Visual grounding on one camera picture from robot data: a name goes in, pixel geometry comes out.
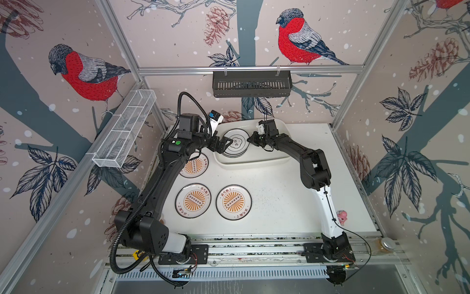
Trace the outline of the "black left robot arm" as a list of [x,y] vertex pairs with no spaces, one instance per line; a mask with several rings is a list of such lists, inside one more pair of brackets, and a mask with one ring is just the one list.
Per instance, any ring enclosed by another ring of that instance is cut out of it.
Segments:
[[[180,172],[199,149],[208,148],[224,153],[233,143],[227,137],[207,137],[202,132],[189,133],[187,137],[168,137],[159,146],[159,163],[142,194],[129,210],[121,210],[115,217],[117,235],[110,251],[110,266],[115,273],[123,274],[134,269],[145,257],[171,254],[174,260],[185,262],[191,255],[190,237],[172,233],[160,222],[166,198]],[[119,245],[138,249],[143,256],[126,268],[116,261]]]

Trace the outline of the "orange sunburst plate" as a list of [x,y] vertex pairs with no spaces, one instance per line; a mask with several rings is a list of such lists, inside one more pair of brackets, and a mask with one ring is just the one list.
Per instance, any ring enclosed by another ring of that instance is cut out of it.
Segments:
[[250,213],[252,204],[253,199],[249,191],[236,184],[224,187],[215,200],[217,212],[229,221],[245,218]]
[[193,183],[179,191],[175,199],[175,209],[181,217],[194,219],[208,210],[211,200],[211,192],[205,185]]
[[184,166],[180,175],[184,178],[196,178],[204,174],[209,167],[208,157],[204,153],[193,153],[190,158],[195,158]]

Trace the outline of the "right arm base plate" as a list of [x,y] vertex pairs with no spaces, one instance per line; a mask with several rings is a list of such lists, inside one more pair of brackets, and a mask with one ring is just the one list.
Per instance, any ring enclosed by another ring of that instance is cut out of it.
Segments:
[[323,251],[323,243],[304,243],[301,256],[306,258],[307,263],[354,263],[354,256],[351,245],[340,249],[339,253],[333,257],[327,257]]

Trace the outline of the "white green-rim plate front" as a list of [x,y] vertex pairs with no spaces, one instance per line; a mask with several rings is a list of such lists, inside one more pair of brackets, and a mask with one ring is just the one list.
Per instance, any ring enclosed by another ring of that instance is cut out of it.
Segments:
[[240,150],[237,152],[232,152],[230,150],[226,150],[224,153],[222,153],[223,156],[227,158],[239,158],[243,156],[246,153],[246,150]]

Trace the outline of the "white green-rim plate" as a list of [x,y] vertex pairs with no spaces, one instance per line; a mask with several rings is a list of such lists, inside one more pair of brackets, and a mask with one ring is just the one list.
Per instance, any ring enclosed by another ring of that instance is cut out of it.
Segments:
[[245,130],[232,129],[229,130],[224,136],[233,139],[233,143],[227,150],[237,152],[240,150],[248,149],[249,142],[247,141],[247,139],[249,138],[249,136]]
[[227,158],[239,158],[243,156],[246,153],[246,150],[240,150],[237,152],[232,152],[230,150],[226,150],[224,153],[222,153],[223,156]]

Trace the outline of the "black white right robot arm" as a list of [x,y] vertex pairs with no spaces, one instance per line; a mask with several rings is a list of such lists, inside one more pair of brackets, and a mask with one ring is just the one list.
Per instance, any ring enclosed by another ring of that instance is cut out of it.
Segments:
[[332,175],[323,150],[307,148],[290,136],[281,134],[274,120],[261,120],[247,141],[256,147],[269,146],[298,161],[302,184],[313,192],[317,201],[315,207],[321,219],[323,257],[330,262],[346,260],[354,263],[349,238],[338,224],[334,211],[330,189]]

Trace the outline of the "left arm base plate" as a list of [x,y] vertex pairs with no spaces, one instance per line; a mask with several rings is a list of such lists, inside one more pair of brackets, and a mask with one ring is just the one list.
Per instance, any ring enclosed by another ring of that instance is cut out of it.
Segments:
[[159,256],[158,265],[206,265],[208,263],[209,246],[191,245],[190,254],[165,253]]

